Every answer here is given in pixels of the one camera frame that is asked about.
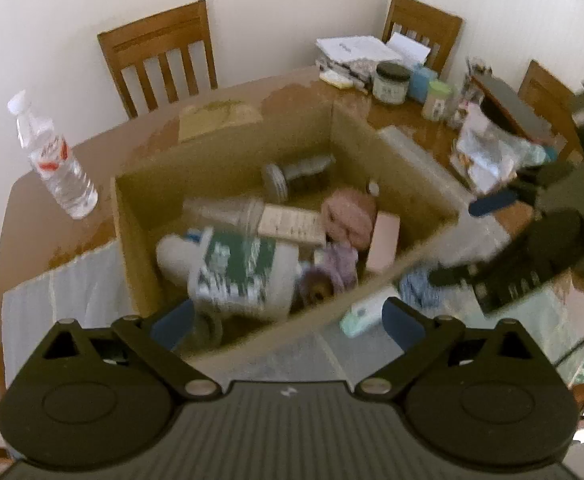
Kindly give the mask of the green white labelled jar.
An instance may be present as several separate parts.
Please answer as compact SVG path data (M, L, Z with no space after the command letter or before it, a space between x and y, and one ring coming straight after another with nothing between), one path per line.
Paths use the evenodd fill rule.
M299 247L271 237L203 230L188 293L223 315L278 322L290 315Z

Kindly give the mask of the white printed carton box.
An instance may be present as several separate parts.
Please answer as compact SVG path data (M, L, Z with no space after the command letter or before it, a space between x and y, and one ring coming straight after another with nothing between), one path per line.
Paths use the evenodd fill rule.
M265 206L257 234L302 245L322 246L327 242L318 211L272 204Z

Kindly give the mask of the white knit glove blue cuff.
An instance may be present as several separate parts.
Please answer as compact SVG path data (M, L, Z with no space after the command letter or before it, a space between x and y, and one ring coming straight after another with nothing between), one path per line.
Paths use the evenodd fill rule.
M163 278L176 286L186 288L192 269L200 259L199 233L181 236L171 233L163 236L155 248L155 259Z

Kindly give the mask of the crumpled clear plastic bag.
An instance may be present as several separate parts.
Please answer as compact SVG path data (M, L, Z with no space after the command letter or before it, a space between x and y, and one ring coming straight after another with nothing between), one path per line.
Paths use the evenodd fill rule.
M541 145L502 130L475 103L467 107L450 155L451 166L477 195L500 188L520 169L549 161Z

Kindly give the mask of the blue grey yarn ball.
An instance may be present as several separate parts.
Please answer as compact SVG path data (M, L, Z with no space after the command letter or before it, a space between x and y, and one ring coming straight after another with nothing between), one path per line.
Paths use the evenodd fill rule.
M444 293L441 288L429 283L431 271L431 266L414 266L401 275L398 292L405 304L422 312L441 308Z

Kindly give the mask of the small green white box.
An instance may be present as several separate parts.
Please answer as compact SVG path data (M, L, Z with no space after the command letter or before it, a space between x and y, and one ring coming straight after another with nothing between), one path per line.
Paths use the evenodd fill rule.
M343 334L348 338L355 338L379 324L385 301L398 296L397 287L390 284L355 302L339 322Z

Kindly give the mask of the light grey checked tablecloth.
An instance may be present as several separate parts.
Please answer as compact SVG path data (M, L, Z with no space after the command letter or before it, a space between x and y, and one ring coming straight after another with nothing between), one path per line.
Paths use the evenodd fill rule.
M264 164L322 151L336 158L336 182L377 182L382 207L401 220L396 261L351 292L196 354L191 362L198 370L222 379L278 359L316 342L320 333L334 333L355 302L376 294L411 266L485 259L508 243L499 222L471 217L470 193L394 127L373 130L348 116L330 115L311 122L279 118L212 131L109 180L113 242L6 292L1 333L7 378L16 375L62 318L86 328L106 327L126 314L148 316L176 298L176 290L157 270L154 245L162 235L190 226L182 208L186 197L258 194Z

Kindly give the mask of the dark flat tablet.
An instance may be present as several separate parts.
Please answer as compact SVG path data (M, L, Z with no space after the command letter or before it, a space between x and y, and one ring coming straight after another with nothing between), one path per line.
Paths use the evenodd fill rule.
M489 74L475 74L472 80L484 95L479 107L490 122L529 142L541 145L550 143L551 125L534 114L532 108L504 80Z

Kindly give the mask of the pink rectangular box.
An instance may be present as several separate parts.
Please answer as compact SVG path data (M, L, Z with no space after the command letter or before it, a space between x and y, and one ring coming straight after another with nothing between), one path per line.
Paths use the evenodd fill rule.
M395 214L379 211L375 220L365 270L383 273L396 259L400 233L400 218Z

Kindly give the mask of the purple yarn ball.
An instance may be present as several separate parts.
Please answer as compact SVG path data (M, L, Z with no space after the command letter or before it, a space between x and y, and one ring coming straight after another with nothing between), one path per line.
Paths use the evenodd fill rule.
M347 244L328 244L315 251L315 262L298 279L305 306L314 306L358 285L358 252Z

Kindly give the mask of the pale green canister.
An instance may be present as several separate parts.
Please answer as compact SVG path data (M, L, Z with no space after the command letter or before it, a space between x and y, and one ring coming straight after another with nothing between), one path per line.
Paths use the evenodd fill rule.
M422 117L430 122L440 122L451 97L452 88L449 84L438 79L432 80L427 88Z

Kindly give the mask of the light blue cup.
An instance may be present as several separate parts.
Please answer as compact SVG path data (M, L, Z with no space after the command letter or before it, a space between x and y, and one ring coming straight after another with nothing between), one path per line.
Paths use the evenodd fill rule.
M414 68L409 81L408 96L411 100L424 103L427 92L429 92L429 83L438 78L438 73L430 68L418 65Z

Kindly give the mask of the open cardboard box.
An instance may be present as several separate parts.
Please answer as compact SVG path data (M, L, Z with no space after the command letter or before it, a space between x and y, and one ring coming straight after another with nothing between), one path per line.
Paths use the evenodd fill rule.
M132 305L188 300L178 351L210 373L336 320L456 223L418 156L320 104L150 158L112 183Z

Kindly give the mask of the clear empty plastic jar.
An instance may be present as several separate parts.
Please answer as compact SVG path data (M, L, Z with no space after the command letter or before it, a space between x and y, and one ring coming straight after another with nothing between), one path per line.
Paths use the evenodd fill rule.
M192 197L183 201L182 209L189 218L196 219L205 226L254 234L264 213L265 203L252 196Z

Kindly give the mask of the black lid glass jar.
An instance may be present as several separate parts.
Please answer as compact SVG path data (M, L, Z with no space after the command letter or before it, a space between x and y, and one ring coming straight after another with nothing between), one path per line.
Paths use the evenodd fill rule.
M377 64L372 84L372 94L386 105L400 105L406 101L412 72L395 62Z

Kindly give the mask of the wooden chair far right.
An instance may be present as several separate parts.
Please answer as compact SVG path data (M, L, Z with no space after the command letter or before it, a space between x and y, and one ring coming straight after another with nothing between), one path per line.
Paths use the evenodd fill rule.
M391 0L381 39L399 32L431 48L425 66L442 76L462 26L463 18L419 0Z

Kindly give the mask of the clear plastic water bottle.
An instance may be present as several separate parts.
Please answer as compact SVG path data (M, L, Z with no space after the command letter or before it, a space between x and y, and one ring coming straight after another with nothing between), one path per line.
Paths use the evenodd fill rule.
M87 217L98 204L98 191L53 120L35 112L25 90L12 96L7 109L21 148L48 192L72 219Z

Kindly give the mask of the dark jar with grey lid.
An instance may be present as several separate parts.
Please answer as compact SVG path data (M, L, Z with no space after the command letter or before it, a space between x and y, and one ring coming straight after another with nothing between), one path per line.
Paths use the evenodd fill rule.
M269 200L285 204L291 198L324 190L330 184L334 164L331 154L308 156L286 164L269 162L261 168Z

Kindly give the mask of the stack of white papers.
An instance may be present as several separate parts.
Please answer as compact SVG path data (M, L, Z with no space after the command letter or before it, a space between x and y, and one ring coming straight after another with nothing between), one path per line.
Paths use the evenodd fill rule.
M372 74L375 66L382 62L403 62L400 53L374 36L320 38L316 46L331 65L357 75Z

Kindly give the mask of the wooden chair far centre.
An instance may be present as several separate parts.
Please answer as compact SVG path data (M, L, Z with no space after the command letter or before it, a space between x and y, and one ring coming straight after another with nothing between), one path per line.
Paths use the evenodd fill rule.
M196 96L200 93L200 89L190 47L193 44L202 44L209 86L213 90L218 88L211 27L209 27L205 0L197 0L141 18L108 32L101 32L97 39L124 111L130 119L138 116L138 110L125 81L124 70L127 68L131 68L136 73L147 109L158 108L158 102L146 66L144 66L150 58L155 58L158 62L167 100L175 103L179 100L179 96L167 54L170 51L177 51L180 54L185 84L191 96Z

